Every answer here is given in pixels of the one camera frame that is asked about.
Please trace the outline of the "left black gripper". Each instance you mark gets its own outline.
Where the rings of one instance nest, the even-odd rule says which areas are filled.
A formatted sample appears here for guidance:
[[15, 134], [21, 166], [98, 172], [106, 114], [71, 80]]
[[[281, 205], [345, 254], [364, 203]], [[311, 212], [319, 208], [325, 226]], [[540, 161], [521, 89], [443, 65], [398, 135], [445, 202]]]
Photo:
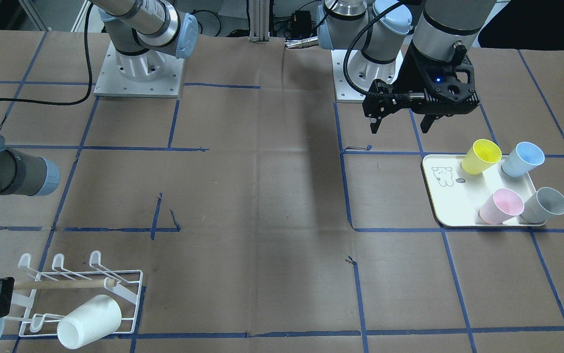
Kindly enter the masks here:
[[410, 45], [394, 83], [376, 79], [363, 100], [370, 132], [377, 134], [385, 116], [399, 109], [424, 114], [420, 130], [426, 134], [442, 116], [468, 114], [480, 104], [473, 65], [463, 42], [448, 47], [447, 62], [422, 54]]

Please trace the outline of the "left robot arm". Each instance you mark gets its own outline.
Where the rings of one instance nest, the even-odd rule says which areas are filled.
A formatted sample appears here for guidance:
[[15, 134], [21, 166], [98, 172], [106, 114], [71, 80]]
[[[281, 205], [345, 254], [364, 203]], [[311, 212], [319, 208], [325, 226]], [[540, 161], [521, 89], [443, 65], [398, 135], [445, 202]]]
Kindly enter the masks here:
[[480, 104], [468, 52], [493, 0], [325, 0], [316, 13], [319, 46], [345, 52], [343, 82], [363, 96], [374, 134], [402, 109], [437, 119]]

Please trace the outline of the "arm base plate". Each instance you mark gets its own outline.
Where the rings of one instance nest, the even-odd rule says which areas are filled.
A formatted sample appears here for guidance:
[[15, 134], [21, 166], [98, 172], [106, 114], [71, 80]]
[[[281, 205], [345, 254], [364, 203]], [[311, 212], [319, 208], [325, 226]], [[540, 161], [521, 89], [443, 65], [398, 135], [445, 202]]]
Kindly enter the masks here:
[[150, 50], [139, 55], [119, 53], [109, 44], [94, 89], [110, 98], [178, 99], [183, 85], [185, 60]]
[[[364, 95], [353, 89], [343, 74], [345, 53], [345, 50], [331, 51], [336, 102], [361, 103]], [[398, 78], [402, 62], [403, 54], [401, 51], [398, 52], [394, 62], [378, 64], [369, 62], [359, 50], [353, 50], [348, 60], [348, 75], [356, 86], [368, 91], [371, 83], [376, 79], [392, 84]]]

